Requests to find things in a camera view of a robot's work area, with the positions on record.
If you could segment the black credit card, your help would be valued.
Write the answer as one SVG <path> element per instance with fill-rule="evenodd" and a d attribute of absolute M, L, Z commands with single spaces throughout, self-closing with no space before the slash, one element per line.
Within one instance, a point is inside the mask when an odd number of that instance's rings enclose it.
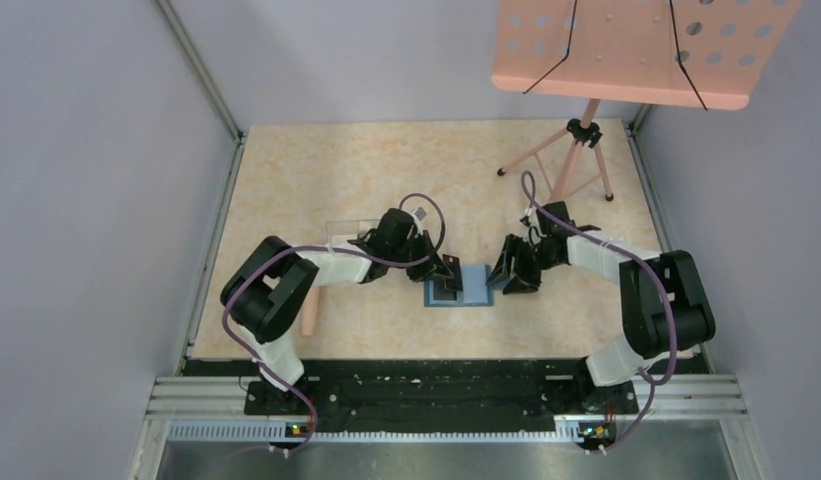
<path fill-rule="evenodd" d="M 432 279 L 427 282 L 427 298 L 431 304 L 444 303 L 454 300 L 454 292 L 446 288 L 442 279 Z"/>
<path fill-rule="evenodd" d="M 460 259 L 453 255 L 444 254 L 442 260 L 449 270 L 449 275 L 444 280 L 446 288 L 454 293 L 462 292 L 463 280 Z"/>

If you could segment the blue leather card holder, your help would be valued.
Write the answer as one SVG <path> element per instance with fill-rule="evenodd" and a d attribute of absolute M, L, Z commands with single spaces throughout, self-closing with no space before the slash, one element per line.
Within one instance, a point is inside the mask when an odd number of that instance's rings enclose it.
<path fill-rule="evenodd" d="M 423 303 L 427 308 L 469 308 L 494 305 L 493 288 L 486 283 L 491 272 L 488 264 L 461 267 L 460 288 L 446 287 L 442 278 L 424 282 Z"/>

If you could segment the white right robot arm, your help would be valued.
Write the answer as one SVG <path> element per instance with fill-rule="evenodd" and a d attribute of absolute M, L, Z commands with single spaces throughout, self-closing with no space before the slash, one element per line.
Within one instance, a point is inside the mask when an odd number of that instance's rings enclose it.
<path fill-rule="evenodd" d="M 569 398 L 598 412 L 623 384 L 660 360 L 711 340 L 715 320 L 692 255 L 632 247 L 593 225 L 577 226 L 563 201 L 544 205 L 527 236 L 509 234 L 486 283 L 503 294 L 536 292 L 545 270 L 568 265 L 618 286 L 622 332 L 576 364 Z"/>

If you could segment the clear acrylic card box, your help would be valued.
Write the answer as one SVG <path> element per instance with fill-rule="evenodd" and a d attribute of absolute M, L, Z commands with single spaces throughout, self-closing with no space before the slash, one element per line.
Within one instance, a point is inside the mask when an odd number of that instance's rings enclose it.
<path fill-rule="evenodd" d="M 331 220 L 325 223 L 326 243 L 339 245 L 359 239 L 376 229 L 378 219 Z"/>

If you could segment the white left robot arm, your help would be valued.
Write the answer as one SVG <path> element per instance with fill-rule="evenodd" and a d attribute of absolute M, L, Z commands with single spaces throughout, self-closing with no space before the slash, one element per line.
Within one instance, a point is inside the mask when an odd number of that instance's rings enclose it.
<path fill-rule="evenodd" d="M 412 282 L 449 278 L 439 250 L 446 222 L 431 236 L 421 211 L 392 207 L 378 219 L 327 224 L 323 245 L 292 245 L 264 238 L 231 276 L 220 294 L 225 332 L 250 355 L 268 384 L 269 401 L 283 413 L 304 407 L 316 414 L 307 396 L 305 369 L 291 333 L 311 292 L 340 284 L 368 284 L 389 270 L 405 271 Z"/>

